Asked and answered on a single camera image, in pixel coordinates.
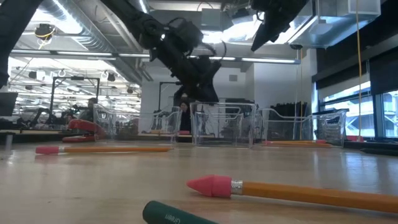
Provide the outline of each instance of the table surface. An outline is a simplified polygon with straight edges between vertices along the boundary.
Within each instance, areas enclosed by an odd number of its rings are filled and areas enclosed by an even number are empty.
[[[267,147],[38,156],[16,144],[0,161],[0,223],[144,223],[151,200],[219,223],[398,223],[350,208],[235,196],[207,198],[185,186],[208,174],[234,179],[398,195],[398,158],[359,151]]]

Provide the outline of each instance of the pencil eraser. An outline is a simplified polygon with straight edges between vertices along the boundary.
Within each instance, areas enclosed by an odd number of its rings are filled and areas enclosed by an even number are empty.
[[[187,186],[209,197],[231,196],[232,178],[227,176],[208,175],[195,180],[189,180]]]
[[[37,154],[58,154],[58,146],[39,146],[36,148]]]

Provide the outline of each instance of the window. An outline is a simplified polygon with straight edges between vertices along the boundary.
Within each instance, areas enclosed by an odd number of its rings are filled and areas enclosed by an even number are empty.
[[[359,97],[341,103],[326,105],[325,109],[349,109],[346,117],[346,134],[348,136],[359,135]],[[362,98],[361,136],[374,137],[373,100],[371,96]]]
[[[398,137],[398,90],[383,94],[384,134]]]
[[[361,135],[374,137],[373,98],[369,91],[370,82],[363,83],[361,89]],[[347,136],[359,135],[359,85],[330,95],[323,99],[324,110],[349,109],[346,117]]]

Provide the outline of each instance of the clear plastic bin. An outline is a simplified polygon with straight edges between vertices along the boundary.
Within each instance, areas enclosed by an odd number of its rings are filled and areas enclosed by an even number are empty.
[[[195,146],[253,146],[254,104],[191,103],[190,107]]]
[[[0,144],[0,160],[9,159],[12,156],[12,139],[15,133],[0,133],[0,138],[3,138],[4,144]]]
[[[314,141],[343,147],[346,110],[307,117],[282,116],[276,110],[259,110],[256,115],[255,135],[258,142]]]
[[[181,109],[127,113],[94,105],[95,140],[112,146],[172,146],[180,129]]]

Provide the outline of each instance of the person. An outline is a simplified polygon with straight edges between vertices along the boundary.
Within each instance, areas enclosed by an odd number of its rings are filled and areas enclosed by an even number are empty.
[[[191,132],[191,111],[189,108],[189,103],[182,101],[180,103],[180,108],[182,110],[180,131]]]
[[[79,119],[84,119],[86,121],[94,121],[94,104],[96,104],[98,101],[96,98],[90,98],[88,99],[87,103],[87,108],[81,108],[84,109],[84,111],[80,114]]]

